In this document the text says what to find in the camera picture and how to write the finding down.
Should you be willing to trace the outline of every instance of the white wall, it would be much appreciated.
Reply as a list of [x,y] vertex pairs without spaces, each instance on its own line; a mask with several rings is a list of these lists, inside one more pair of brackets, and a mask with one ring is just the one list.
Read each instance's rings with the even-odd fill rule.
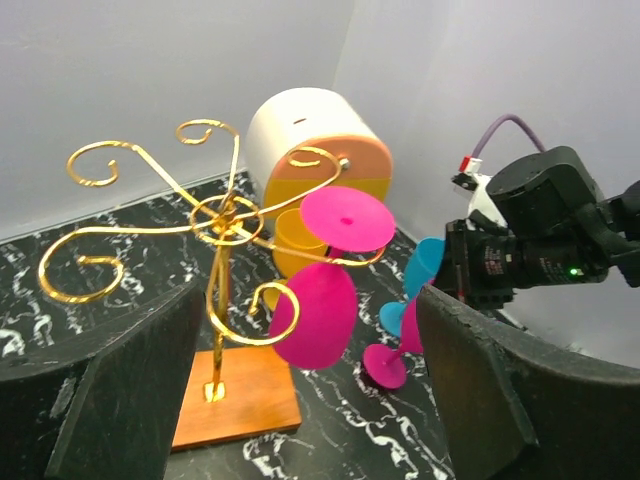
[[[395,157],[389,204],[415,237],[443,235],[465,202],[449,178],[485,128],[521,115],[547,147],[577,150],[605,195],[640,179],[640,3],[357,0],[334,88]],[[532,146],[503,127],[493,174]],[[640,367],[640,295],[602,285],[538,288],[510,311],[559,345]]]
[[99,140],[146,148],[179,182],[228,170],[231,142],[187,147],[180,123],[216,118],[245,132],[271,95],[330,87],[353,1],[0,2],[0,239],[165,190],[124,150],[79,171],[122,177],[77,187],[68,156]]

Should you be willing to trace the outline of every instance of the pink plastic glass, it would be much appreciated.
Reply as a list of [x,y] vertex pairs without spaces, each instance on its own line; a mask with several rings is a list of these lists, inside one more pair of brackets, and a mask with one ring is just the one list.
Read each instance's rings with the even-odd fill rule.
[[[300,302],[298,326],[275,351],[291,365],[303,369],[328,368],[337,363],[349,344],[358,316],[356,288],[340,265],[316,263],[287,282]],[[282,333],[291,323],[293,306],[278,299],[269,335]]]
[[[387,245],[395,234],[395,220],[375,197],[348,187],[325,187],[300,205],[305,226],[330,245],[329,256],[370,252]],[[309,265],[287,281],[300,302],[300,318],[291,335],[274,345],[291,365],[303,369],[328,368],[346,350],[356,318],[358,297],[347,271],[340,265]],[[281,295],[269,335],[282,333],[291,323],[293,306]]]
[[397,389],[407,380],[407,369],[402,361],[405,353],[422,353],[418,321],[416,318],[416,298],[404,311],[400,346],[393,350],[380,343],[369,345],[364,351],[363,364],[366,372],[378,385]]
[[349,187],[324,187],[300,204],[304,224],[316,237],[345,252],[372,252],[396,231],[393,214],[377,198]]

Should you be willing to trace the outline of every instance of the wine glass base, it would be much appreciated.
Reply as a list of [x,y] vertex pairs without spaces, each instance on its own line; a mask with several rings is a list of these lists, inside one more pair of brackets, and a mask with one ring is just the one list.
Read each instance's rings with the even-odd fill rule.
[[404,314],[405,308],[406,305],[404,303],[389,302],[385,303],[378,313],[380,325],[394,337],[400,337],[400,332],[402,331],[402,315]]
[[369,345],[364,351],[363,365],[378,385],[390,390],[400,388],[407,381],[407,369],[401,357],[387,362],[394,350],[382,344]]

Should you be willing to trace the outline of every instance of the gold scroll arm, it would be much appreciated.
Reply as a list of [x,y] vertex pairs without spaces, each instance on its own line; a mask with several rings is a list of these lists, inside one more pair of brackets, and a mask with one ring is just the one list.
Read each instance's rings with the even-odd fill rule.
[[[211,226],[214,220],[208,220],[201,224],[196,225],[198,228],[205,228]],[[55,253],[66,245],[68,242],[73,240],[76,237],[81,237],[89,234],[106,234],[106,235],[120,235],[120,234],[129,234],[129,235],[166,235],[171,233],[185,233],[189,232],[194,227],[191,225],[186,225],[182,227],[167,227],[167,228],[138,228],[138,227],[83,227],[78,230],[74,230],[71,233],[60,237],[55,243],[53,243],[45,252],[45,254],[40,259],[40,263],[38,264],[38,282],[42,289],[49,295],[51,298],[58,300],[59,302],[64,303],[88,303],[93,302],[95,300],[99,300],[100,298],[109,295],[112,293],[124,277],[124,264],[116,257],[111,256],[87,256],[81,255],[76,260],[78,265],[110,265],[115,269],[115,278],[111,281],[109,285],[105,288],[98,290],[97,292],[88,293],[85,295],[73,295],[69,293],[62,292],[56,289],[49,279],[47,278],[47,268],[49,267],[49,263],[51,261],[51,257],[55,255]]]
[[[234,186],[234,181],[235,181],[235,177],[236,177],[236,171],[237,171],[237,167],[238,167],[238,155],[240,152],[240,135],[238,134],[237,130],[233,127],[231,127],[230,125],[227,125],[226,123],[222,123],[219,122],[218,120],[211,120],[211,119],[198,119],[198,120],[190,120],[188,122],[184,122],[183,124],[181,124],[177,129],[176,129],[176,137],[178,137],[178,140],[180,140],[182,143],[187,144],[187,145],[202,145],[203,143],[205,143],[209,137],[211,137],[212,135],[212,129],[208,128],[205,132],[204,135],[201,138],[188,138],[183,134],[183,130],[187,127],[191,127],[191,126],[195,126],[195,125],[208,125],[210,127],[217,127],[217,128],[222,128],[226,131],[228,131],[232,136],[233,136],[233,156],[231,158],[231,168],[229,171],[229,185],[227,187],[227,197],[231,194],[231,192],[233,191],[233,186]],[[331,177],[329,177],[327,180],[323,181],[322,183],[320,183],[319,185],[316,185],[315,187],[299,194],[296,195],[288,200],[285,200],[284,202],[278,203],[276,205],[272,205],[270,207],[267,208],[262,208],[260,209],[258,212],[247,212],[247,213],[243,213],[243,214],[239,214],[236,216],[236,220],[243,220],[243,219],[247,219],[247,218],[253,218],[259,215],[264,215],[266,213],[270,213],[270,212],[274,212],[276,210],[279,210],[281,208],[284,208],[288,205],[291,205],[292,203],[297,202],[298,200],[304,198],[305,196],[309,195],[310,193],[315,192],[316,190],[321,189],[322,187],[326,187],[328,185],[330,185],[331,183],[333,183],[341,174],[343,171],[343,165],[344,163],[346,163],[346,160],[338,160],[334,155],[332,155],[331,153],[327,152],[326,150],[322,149],[322,148],[317,148],[317,147],[296,147],[293,148],[291,150],[289,150],[289,152],[287,152],[285,154],[285,157],[287,157],[287,161],[289,162],[290,165],[297,167],[297,168],[308,168],[308,167],[315,167],[320,165],[320,160],[316,160],[316,161],[311,161],[311,162],[301,162],[299,160],[295,160],[293,157],[294,154],[299,153],[299,152],[310,152],[310,153],[314,153],[316,155],[319,155],[323,158],[328,159],[335,167],[335,172],[333,173],[333,175]]]
[[213,326],[213,328],[215,328],[224,337],[228,338],[231,341],[240,343],[242,345],[251,345],[254,347],[273,345],[285,339],[286,337],[288,337],[298,325],[298,319],[300,318],[300,302],[298,301],[298,298],[296,297],[295,293],[293,293],[293,290],[291,290],[286,285],[282,285],[280,283],[276,283],[276,282],[263,283],[254,290],[253,298],[251,299],[251,305],[249,306],[249,315],[254,316],[255,314],[258,313],[258,302],[260,301],[262,292],[264,292],[269,288],[275,288],[279,290],[282,295],[285,295],[291,302],[291,305],[293,306],[293,318],[291,319],[291,323],[289,324],[289,326],[286,328],[284,332],[271,338],[249,338],[249,337],[244,337],[242,335],[235,333],[233,330],[229,329],[229,327],[227,327],[220,320],[220,318],[216,314],[216,310],[213,305],[214,292],[215,292],[216,286],[218,286],[218,288],[220,289],[229,288],[229,285],[226,279],[220,281],[221,279],[220,279],[219,272],[220,272],[221,251],[222,251],[221,248],[216,248],[216,254],[211,264],[211,274],[209,276],[209,283],[207,284],[207,294],[206,294],[207,316],[209,317],[209,321],[211,322],[211,325]]
[[[311,194],[311,193],[313,193],[313,192],[315,192],[317,190],[320,190],[323,187],[326,187],[326,186],[332,184],[342,174],[343,169],[344,169],[344,165],[347,162],[346,159],[338,160],[338,158],[335,155],[327,152],[326,150],[323,150],[322,148],[317,148],[317,147],[297,147],[297,148],[294,148],[292,150],[289,150],[289,152],[287,152],[285,156],[288,157],[287,161],[289,162],[289,164],[293,165],[294,167],[298,167],[298,168],[307,168],[307,167],[317,166],[317,165],[320,164],[320,161],[299,162],[298,160],[294,160],[293,158],[291,158],[293,156],[293,154],[295,154],[297,152],[311,152],[311,153],[315,153],[316,155],[320,155],[323,158],[326,158],[335,167],[335,172],[333,172],[333,175],[331,175],[331,177],[329,177],[328,179],[326,179],[322,183],[316,185],[313,188],[310,188],[309,190],[306,190],[305,192],[300,193],[299,195],[291,197],[290,199],[285,200],[284,202],[280,202],[280,203],[277,203],[275,205],[271,205],[270,207],[261,208],[259,210],[259,212],[258,212],[260,215],[264,215],[266,213],[271,213],[271,212],[275,212],[276,210],[280,210],[281,208],[289,206],[292,203],[295,203],[298,200],[306,197],[307,195],[309,195],[309,194]],[[256,216],[256,213],[249,212],[249,213],[244,213],[244,214],[238,215],[236,218],[241,220],[241,219],[254,217],[254,216]]]
[[[84,147],[76,150],[73,155],[69,157],[69,160],[67,160],[67,173],[76,183],[79,183],[80,185],[83,185],[85,187],[106,187],[107,185],[111,185],[116,180],[118,180],[120,174],[118,172],[118,162],[116,162],[115,160],[110,160],[107,164],[109,166],[109,169],[111,170],[111,177],[105,180],[90,180],[78,175],[74,170],[74,164],[80,155],[91,150],[97,150],[98,148],[104,147],[126,148],[127,150],[131,150],[132,152],[136,153],[147,163],[147,165],[149,165],[153,169],[154,172],[156,172],[160,176],[160,178],[162,178],[173,189],[174,192],[179,194],[191,205],[195,206],[198,204],[198,200],[184,188],[182,188],[180,184],[178,184],[178,182],[176,182],[173,177],[169,175],[167,171],[162,168],[160,164],[156,162],[156,160],[151,155],[149,155],[149,153],[144,148],[142,148],[140,145],[136,145],[135,143],[121,142],[119,140],[105,140],[102,142],[95,142],[89,145],[85,145]],[[216,215],[215,212],[206,207],[202,208],[202,211],[211,217],[214,217]]]
[[284,253],[286,255],[293,255],[295,257],[305,258],[307,260],[311,260],[318,263],[330,263],[332,265],[342,265],[343,267],[366,267],[368,265],[376,263],[378,260],[380,260],[380,258],[382,257],[386,249],[386,247],[382,247],[376,250],[376,253],[374,254],[374,256],[370,258],[366,258],[364,260],[349,260],[347,258],[321,257],[318,255],[312,255],[310,253],[301,252],[298,250],[292,250],[286,247],[281,247],[280,245],[276,245],[269,240],[256,237],[255,235],[246,231],[244,228],[238,225],[233,225],[231,229],[235,234],[241,237],[244,237],[245,239],[248,238],[249,236],[253,236],[253,238],[251,239],[253,243],[261,247],[267,248],[269,250]]
[[198,120],[189,120],[188,122],[184,122],[178,128],[176,128],[176,137],[182,143],[186,145],[202,145],[213,133],[211,128],[208,128],[202,138],[188,138],[185,137],[182,131],[194,125],[209,125],[210,127],[217,127],[223,130],[226,130],[233,137],[233,155],[231,157],[231,168],[229,170],[229,185],[227,186],[227,195],[231,194],[233,191],[233,185],[236,178],[236,170],[238,169],[238,154],[240,153],[240,134],[238,131],[233,128],[231,125],[227,125],[226,123],[219,122],[218,120],[211,120],[208,118],[200,118]]

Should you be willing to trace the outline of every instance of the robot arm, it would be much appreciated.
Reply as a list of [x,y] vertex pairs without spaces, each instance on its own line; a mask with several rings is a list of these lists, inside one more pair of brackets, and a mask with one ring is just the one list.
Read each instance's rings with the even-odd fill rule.
[[640,286],[640,181],[603,200],[569,147],[523,157],[494,177],[465,159],[453,182],[471,192],[468,216],[447,224],[434,286],[479,310],[514,288],[598,283],[617,266]]

